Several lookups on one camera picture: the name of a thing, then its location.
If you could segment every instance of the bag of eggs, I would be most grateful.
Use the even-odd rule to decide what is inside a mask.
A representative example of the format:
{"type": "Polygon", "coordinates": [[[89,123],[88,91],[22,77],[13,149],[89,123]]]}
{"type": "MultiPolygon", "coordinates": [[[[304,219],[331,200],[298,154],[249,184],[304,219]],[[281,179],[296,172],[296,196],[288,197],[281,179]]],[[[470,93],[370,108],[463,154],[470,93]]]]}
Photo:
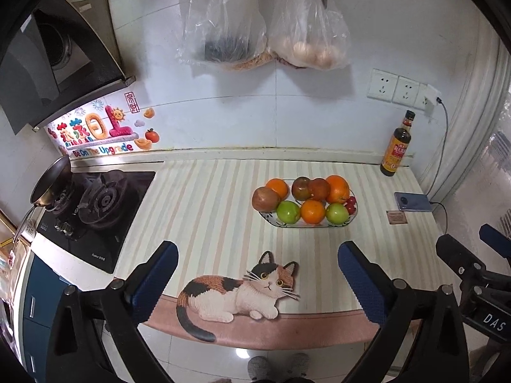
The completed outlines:
{"type": "Polygon", "coordinates": [[[178,56],[183,63],[245,70],[270,62],[258,0],[190,0],[178,56]]]}
{"type": "Polygon", "coordinates": [[[295,67],[341,69],[349,64],[349,31],[333,0],[277,0],[268,48],[295,67]]]}

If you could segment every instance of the gray slipper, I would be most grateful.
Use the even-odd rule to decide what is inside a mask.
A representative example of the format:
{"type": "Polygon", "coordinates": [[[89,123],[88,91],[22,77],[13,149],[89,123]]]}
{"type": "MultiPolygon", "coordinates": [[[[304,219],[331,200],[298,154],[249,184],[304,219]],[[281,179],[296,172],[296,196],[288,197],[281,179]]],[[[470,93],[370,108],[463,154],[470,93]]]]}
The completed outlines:
{"type": "Polygon", "coordinates": [[[251,380],[268,380],[271,373],[270,362],[266,357],[252,357],[247,365],[248,376],[251,380]]]}
{"type": "Polygon", "coordinates": [[[287,361],[286,378],[305,377],[309,370],[311,358],[305,353],[295,353],[287,361]]]}

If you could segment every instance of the frying pan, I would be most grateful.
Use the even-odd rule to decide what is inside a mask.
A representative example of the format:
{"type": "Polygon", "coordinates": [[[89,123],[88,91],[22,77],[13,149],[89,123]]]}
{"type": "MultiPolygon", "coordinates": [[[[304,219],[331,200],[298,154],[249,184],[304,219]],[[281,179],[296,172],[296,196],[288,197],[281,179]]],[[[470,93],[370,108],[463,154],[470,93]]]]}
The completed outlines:
{"type": "Polygon", "coordinates": [[[12,240],[14,244],[18,242],[19,236],[27,225],[27,220],[36,207],[45,207],[52,204],[71,180],[71,175],[71,161],[67,155],[60,157],[44,172],[35,185],[34,190],[32,190],[30,203],[32,203],[33,206],[19,224],[14,239],[12,240]]]}

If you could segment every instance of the cabinet handle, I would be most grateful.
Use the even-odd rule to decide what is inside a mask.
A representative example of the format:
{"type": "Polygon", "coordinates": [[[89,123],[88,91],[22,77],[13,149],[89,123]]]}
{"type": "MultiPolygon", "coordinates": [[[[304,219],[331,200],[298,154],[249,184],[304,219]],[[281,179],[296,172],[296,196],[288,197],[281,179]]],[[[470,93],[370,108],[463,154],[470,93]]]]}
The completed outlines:
{"type": "Polygon", "coordinates": [[[30,318],[34,318],[34,310],[35,310],[35,298],[32,296],[32,302],[30,304],[30,318]]]}

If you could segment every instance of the cat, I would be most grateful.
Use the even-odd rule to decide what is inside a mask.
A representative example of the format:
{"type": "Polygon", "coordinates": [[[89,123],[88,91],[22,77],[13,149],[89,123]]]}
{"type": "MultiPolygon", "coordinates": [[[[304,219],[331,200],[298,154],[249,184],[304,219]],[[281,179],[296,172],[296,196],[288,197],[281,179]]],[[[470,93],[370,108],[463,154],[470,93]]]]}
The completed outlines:
{"type": "Polygon", "coordinates": [[[196,339],[214,343],[216,336],[190,321],[187,306],[204,321],[230,323],[234,314],[249,315],[253,319],[274,319],[278,315],[277,299],[290,297],[293,292],[297,262],[278,265],[273,254],[266,251],[243,279],[205,275],[192,279],[177,297],[177,319],[188,334],[196,339]]]}

